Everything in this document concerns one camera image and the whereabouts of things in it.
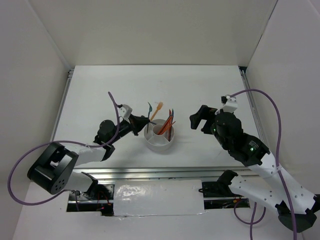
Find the dark blue plastic knife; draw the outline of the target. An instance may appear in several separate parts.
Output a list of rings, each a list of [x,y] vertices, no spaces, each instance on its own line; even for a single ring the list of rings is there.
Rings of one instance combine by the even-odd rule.
[[[170,126],[168,129],[168,141],[171,141],[172,138],[172,124],[173,124],[173,119],[174,119],[174,109],[171,109],[171,121],[170,121]]]

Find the orange-yellow plastic fork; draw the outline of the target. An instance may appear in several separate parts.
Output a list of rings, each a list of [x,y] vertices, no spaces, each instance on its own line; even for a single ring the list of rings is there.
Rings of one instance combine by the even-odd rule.
[[[161,110],[162,107],[163,107],[163,102],[160,101],[160,102],[158,103],[158,105],[157,105],[157,107],[156,107],[153,115],[152,115],[151,118],[150,118],[151,121],[155,118],[156,114]]]

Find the teal plastic fork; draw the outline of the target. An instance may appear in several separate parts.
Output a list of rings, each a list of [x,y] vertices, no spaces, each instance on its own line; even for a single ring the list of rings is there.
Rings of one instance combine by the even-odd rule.
[[[150,119],[150,115],[151,115],[151,112],[153,111],[153,107],[152,107],[152,105],[148,102],[148,114],[147,114],[147,117],[148,117],[148,119]],[[149,123],[147,124],[147,126],[146,126],[146,132],[148,133],[148,131],[149,131]]]

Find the orange plastic knife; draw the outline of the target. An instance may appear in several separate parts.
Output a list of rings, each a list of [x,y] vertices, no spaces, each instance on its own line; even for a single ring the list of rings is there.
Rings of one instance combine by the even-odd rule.
[[[167,139],[168,141],[171,140],[171,128],[172,128],[172,122],[173,122],[173,114],[174,114],[174,110],[170,109],[169,110],[169,118],[168,118],[168,122],[166,125],[166,133],[167,133]]]

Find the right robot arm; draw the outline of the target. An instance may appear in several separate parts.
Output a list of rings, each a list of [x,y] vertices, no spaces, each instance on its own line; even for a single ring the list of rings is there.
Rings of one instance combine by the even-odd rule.
[[[276,165],[269,148],[259,138],[245,133],[233,113],[202,105],[189,119],[193,130],[204,120],[201,131],[213,135],[232,158],[255,172],[270,187],[258,187],[238,173],[225,170],[216,181],[220,194],[233,193],[251,199],[274,212],[286,228],[298,233],[314,225],[320,209],[319,195],[304,188],[281,165]]]

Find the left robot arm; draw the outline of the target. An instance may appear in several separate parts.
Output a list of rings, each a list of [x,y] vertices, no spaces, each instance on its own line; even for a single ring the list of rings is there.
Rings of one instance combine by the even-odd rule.
[[[107,160],[115,151],[115,142],[128,133],[137,136],[149,122],[150,119],[145,116],[132,114],[118,125],[109,119],[104,120],[94,138],[95,147],[79,146],[72,150],[53,142],[30,167],[27,177],[50,194],[57,194],[69,180],[75,166]]]

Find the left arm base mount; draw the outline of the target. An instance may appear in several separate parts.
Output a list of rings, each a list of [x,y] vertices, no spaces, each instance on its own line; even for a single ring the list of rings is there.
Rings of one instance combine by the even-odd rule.
[[[72,190],[69,193],[67,208],[68,213],[97,212],[101,216],[114,216],[114,184],[101,184],[90,176],[90,185],[85,189]]]

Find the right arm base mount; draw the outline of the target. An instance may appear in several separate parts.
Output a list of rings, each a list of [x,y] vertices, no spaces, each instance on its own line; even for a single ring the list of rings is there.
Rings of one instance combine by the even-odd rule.
[[[232,193],[229,185],[238,174],[232,170],[226,170],[216,181],[204,181],[198,190],[204,198],[204,209],[233,209],[249,208],[249,200],[241,195]]]

